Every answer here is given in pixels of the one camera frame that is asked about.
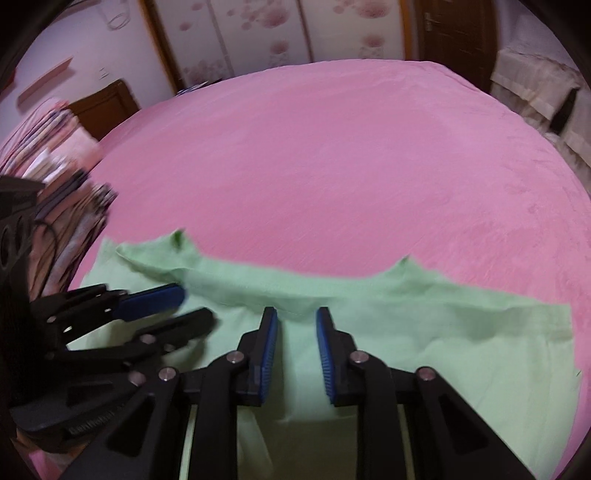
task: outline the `metal screw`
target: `metal screw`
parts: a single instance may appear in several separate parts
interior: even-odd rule
[[[160,372],[158,372],[158,378],[165,382],[172,380],[176,376],[177,371],[172,367],[164,367],[162,370],[160,370]]]
[[[127,380],[133,383],[136,387],[140,387],[146,383],[146,376],[142,372],[136,370],[129,372]]]
[[[349,358],[356,364],[364,364],[369,360],[369,355],[362,350],[356,350],[349,355]]]
[[[226,360],[228,360],[231,364],[237,364],[244,360],[244,353],[240,350],[234,350],[226,355]]]
[[[146,334],[142,335],[141,337],[139,337],[139,341],[142,343],[145,343],[146,345],[150,345],[156,341],[156,337],[154,335],[150,335],[149,333],[146,333]]]
[[[418,377],[425,382],[430,382],[437,378],[435,370],[430,367],[423,367],[418,370]]]

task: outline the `blue gripper pad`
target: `blue gripper pad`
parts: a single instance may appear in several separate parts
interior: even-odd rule
[[[114,319],[133,322],[166,310],[177,309],[185,299],[185,291],[176,283],[144,290],[124,297],[113,309]]]
[[[335,403],[335,362],[332,358],[328,340],[329,333],[326,331],[326,321],[323,320],[323,309],[316,312],[316,336],[318,338],[318,349],[320,350],[320,360],[322,362],[322,375],[324,376],[324,389],[326,395],[332,404]]]
[[[259,396],[261,403],[265,403],[267,395],[269,394],[269,386],[271,385],[271,371],[273,369],[273,358],[275,356],[275,345],[277,344],[277,329],[279,320],[277,319],[277,311],[273,309],[271,316],[271,323],[267,334],[267,341],[262,355],[261,361],[261,389]]]

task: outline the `wooden door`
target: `wooden door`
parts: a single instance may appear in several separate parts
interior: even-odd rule
[[[435,61],[489,92],[497,40],[493,0],[417,0],[422,60]]]

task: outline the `pink bedsheet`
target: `pink bedsheet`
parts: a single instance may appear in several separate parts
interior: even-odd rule
[[[444,67],[267,70],[143,110],[102,142],[104,236],[185,228],[213,257],[371,275],[411,254],[455,281],[570,303],[591,423],[591,202],[553,147]],[[92,266],[100,241],[74,285]]]

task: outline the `wooden door frame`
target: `wooden door frame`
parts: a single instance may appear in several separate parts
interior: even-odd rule
[[[154,47],[156,48],[158,56],[160,57],[160,62],[164,67],[170,87],[172,88],[173,93],[176,94],[179,91],[187,88],[187,84],[181,75],[178,63],[174,58],[173,51],[170,48],[170,44],[168,43],[168,38],[166,37],[164,26],[156,8],[156,4],[154,0],[139,0],[139,6],[144,16],[146,26],[150,31],[150,36],[152,37]]]
[[[423,8],[423,0],[414,0],[415,18],[417,21],[417,40],[418,40],[418,59],[425,59],[425,32],[423,31],[425,22],[425,10]]]
[[[404,43],[404,60],[414,60],[413,16],[411,14],[413,0],[398,0],[398,2],[400,4],[400,26],[402,28],[402,42]]]

